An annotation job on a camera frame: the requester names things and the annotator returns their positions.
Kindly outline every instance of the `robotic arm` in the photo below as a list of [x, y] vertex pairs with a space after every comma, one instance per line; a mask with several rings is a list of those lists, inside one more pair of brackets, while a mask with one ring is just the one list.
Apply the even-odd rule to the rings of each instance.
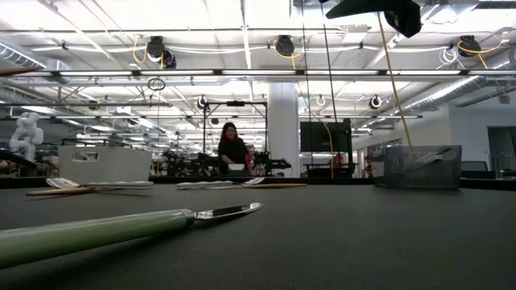
[[[9, 148], [12, 152], [23, 150], [26, 160], [34, 162], [35, 145], [43, 143], [43, 130], [36, 126], [40, 119], [37, 113], [23, 113], [22, 117], [16, 121], [16, 131], [10, 137]], [[23, 140], [19, 140], [22, 135], [27, 135]]]

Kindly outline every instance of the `cable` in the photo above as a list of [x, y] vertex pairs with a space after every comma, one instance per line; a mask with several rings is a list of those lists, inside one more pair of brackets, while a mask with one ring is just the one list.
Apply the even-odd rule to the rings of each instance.
[[304, 51], [305, 51], [305, 44], [303, 44], [303, 49], [295, 56], [284, 56], [282, 54], [280, 54], [277, 50], [276, 50], [276, 42], [277, 40], [274, 40], [274, 43], [273, 43], [273, 48], [274, 48], [274, 51], [276, 52], [277, 55], [283, 57], [283, 58], [289, 58], [292, 60], [292, 67], [293, 69], [296, 69], [296, 62], [294, 61], [294, 59], [296, 59], [297, 57], [299, 57]]
[[[137, 43], [138, 43], [138, 37], [135, 38], [135, 46], [133, 48], [136, 48], [136, 44]], [[139, 60], [138, 57], [136, 57], [136, 50], [132, 51], [132, 57], [135, 59], [135, 61], [137, 63], [142, 64], [147, 59], [147, 46], [148, 46], [148, 42], [145, 44], [145, 52], [144, 52], [144, 59], [143, 60]]]
[[395, 98], [396, 98], [396, 105], [397, 105], [397, 109], [400, 111], [400, 116], [402, 116], [403, 127], [405, 128], [406, 138], [407, 138], [407, 141], [408, 141], [408, 143], [409, 143], [410, 148], [412, 148], [412, 140], [410, 139], [409, 128], [408, 128], [408, 127], [407, 127], [407, 125], [406, 125], [405, 116], [403, 115], [403, 108], [402, 108], [402, 104], [400, 103], [400, 98], [399, 98], [399, 96], [397, 95], [396, 83], [394, 82], [393, 68], [392, 68], [391, 63], [390, 63], [389, 50], [387, 49], [387, 41], [385, 40], [384, 26], [383, 26], [383, 24], [381, 23], [380, 12], [377, 12], [377, 13], [378, 13], [378, 22], [380, 23], [381, 39], [382, 39], [383, 44], [384, 44], [385, 57], [387, 58], [387, 65], [389, 66], [390, 81], [391, 81], [391, 82], [392, 82], [392, 84], [393, 84], [393, 91], [394, 91], [394, 96], [395, 96]]
[[[324, 9], [323, 9], [323, 3], [320, 2], [321, 4], [321, 15], [324, 16]], [[328, 49], [328, 34], [327, 34], [327, 31], [326, 31], [326, 24], [323, 23], [322, 24], [322, 29], [324, 30], [324, 41], [326, 43], [326, 49]], [[330, 89], [331, 89], [331, 104], [333, 105], [333, 115], [335, 116], [335, 129], [337, 130], [337, 134], [339, 133], [339, 121], [337, 121], [337, 109], [335, 108], [335, 93], [333, 91], [333, 76], [331, 74], [331, 62], [330, 62], [330, 52], [327, 50], [327, 61], [328, 61], [328, 75], [330, 77]], [[331, 140], [331, 133], [330, 133], [330, 130], [327, 128], [327, 126], [325, 125], [327, 131], [328, 131], [328, 134], [330, 136], [330, 150], [331, 150], [331, 155], [330, 155], [330, 158], [331, 158], [331, 174], [333, 175], [333, 142]]]
[[[477, 53], [478, 55], [478, 58], [481, 59], [481, 62], [482, 64], [484, 65], [485, 69], [489, 69], [489, 67], [487, 66], [487, 64], [485, 63], [485, 60], [484, 60], [484, 57], [482, 57], [482, 55], [480, 53]], [[498, 88], [501, 90], [501, 93], [504, 94], [506, 97], [509, 98], [509, 100], [511, 102], [514, 103], [513, 99], [510, 97], [510, 95], [501, 87], [500, 83], [497, 81], [497, 80], [494, 80], [494, 82], [497, 84]]]
[[457, 44], [457, 46], [460, 48], [460, 50], [463, 50], [463, 51], [465, 51], [465, 52], [469, 52], [469, 53], [476, 53], [476, 54], [480, 55], [481, 53], [492, 52], [492, 51], [495, 51], [495, 50], [499, 49], [499, 48], [500, 48], [500, 46], [501, 46], [502, 44], [504, 44], [504, 42], [505, 42], [505, 41], [504, 41], [504, 38], [505, 38], [505, 37], [506, 37], [505, 35], [501, 35], [501, 41], [500, 41], [500, 43], [499, 43], [495, 48], [491, 48], [491, 49], [484, 50], [484, 51], [472, 51], [472, 50], [469, 50], [469, 49], [463, 48], [463, 47], [461, 47], [461, 46], [460, 46], [460, 44], [461, 44], [461, 43], [463, 43], [463, 41], [462, 41], [462, 40], [461, 40], [461, 41], [459, 41], [459, 43]]

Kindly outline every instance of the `yellow cable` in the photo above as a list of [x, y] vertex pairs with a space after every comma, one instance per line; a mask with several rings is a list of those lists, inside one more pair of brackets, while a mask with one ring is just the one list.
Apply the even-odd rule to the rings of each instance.
[[472, 50], [469, 50], [469, 49], [466, 49], [466, 48], [463, 48], [460, 46], [461, 43], [463, 43], [463, 41], [459, 41], [459, 43], [457, 44], [457, 46], [459, 47], [460, 50], [463, 50], [465, 52], [469, 52], [469, 53], [476, 53], [478, 55], [480, 55], [481, 53], [487, 53], [487, 52], [492, 52], [492, 51], [495, 51], [497, 49], [500, 48], [500, 46], [503, 44], [503, 38], [505, 37], [505, 35], [502, 35], [501, 36], [501, 41], [500, 43], [495, 47], [495, 48], [491, 48], [491, 49], [488, 49], [488, 50], [485, 50], [485, 51], [472, 51]]
[[[317, 117], [315, 117], [314, 114], [312, 114], [312, 112], [310, 112], [310, 114], [312, 115], [312, 117], [314, 119], [317, 119]], [[331, 139], [331, 132], [330, 132], [330, 129], [328, 129], [328, 125], [325, 122], [321, 121], [321, 119], [317, 119], [317, 120], [319, 120], [324, 125], [324, 127], [326, 128], [326, 131], [328, 132], [328, 137], [330, 137], [330, 169], [331, 169], [331, 179], [333, 179], [334, 178], [333, 177], [333, 140]]]
[[394, 91], [394, 96], [396, 98], [397, 109], [400, 111], [400, 116], [402, 116], [403, 126], [405, 127], [406, 139], [409, 143], [410, 148], [412, 148], [412, 140], [410, 139], [409, 128], [406, 125], [406, 120], [405, 120], [405, 116], [403, 115], [402, 105], [400, 104], [400, 99], [397, 96], [397, 89], [396, 89], [396, 83], [394, 82], [393, 68], [390, 64], [389, 50], [387, 49], [387, 41], [385, 41], [384, 26], [381, 24], [380, 12], [378, 12], [378, 22], [380, 23], [381, 38], [382, 38], [383, 44], [384, 44], [385, 57], [387, 58], [387, 65], [389, 66], [390, 81], [393, 83], [393, 91]]
[[[489, 67], [485, 63], [484, 57], [482, 57], [482, 55], [480, 53], [478, 53], [477, 55], [478, 55], [478, 58], [481, 59], [481, 62], [484, 65], [484, 68], [489, 69]], [[497, 84], [498, 88], [501, 90], [501, 93], [503, 93], [506, 97], [508, 97], [511, 102], [514, 102], [513, 99], [510, 97], [510, 95], [501, 87], [500, 83], [497, 80], [494, 80], [494, 82]]]
[[147, 59], [147, 45], [148, 45], [148, 42], [145, 43], [145, 52], [144, 52], [144, 59], [143, 60], [139, 60], [138, 57], [136, 57], [136, 44], [138, 43], [138, 38], [135, 39], [135, 46], [134, 46], [134, 50], [132, 51], [132, 57], [135, 58], [135, 61], [139, 64], [142, 64], [145, 62], [145, 60]]
[[295, 58], [299, 57], [299, 56], [304, 52], [304, 50], [301, 50], [301, 51], [300, 51], [297, 55], [295, 55], [295, 56], [283, 56], [282, 54], [280, 54], [280, 53], [276, 50], [276, 42], [277, 42], [277, 40], [274, 40], [274, 43], [273, 43], [273, 48], [274, 48], [274, 51], [276, 52], [276, 54], [277, 54], [277, 55], [279, 55], [280, 57], [283, 57], [283, 58], [290, 58], [290, 59], [292, 59], [292, 64], [293, 64], [294, 69], [295, 69], [296, 64], [293, 62], [293, 59], [295, 59]]

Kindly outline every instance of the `utensil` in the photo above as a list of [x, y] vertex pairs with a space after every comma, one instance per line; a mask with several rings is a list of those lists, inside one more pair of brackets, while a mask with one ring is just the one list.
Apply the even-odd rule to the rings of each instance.
[[194, 222], [236, 218], [261, 209], [254, 202], [194, 213], [174, 209], [0, 231], [0, 269], [188, 228]]

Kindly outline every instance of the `green handle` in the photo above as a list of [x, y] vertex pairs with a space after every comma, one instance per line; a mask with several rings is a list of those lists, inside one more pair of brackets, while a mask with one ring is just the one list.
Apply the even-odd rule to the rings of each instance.
[[0, 231], [0, 269], [183, 229], [189, 209], [132, 214]]

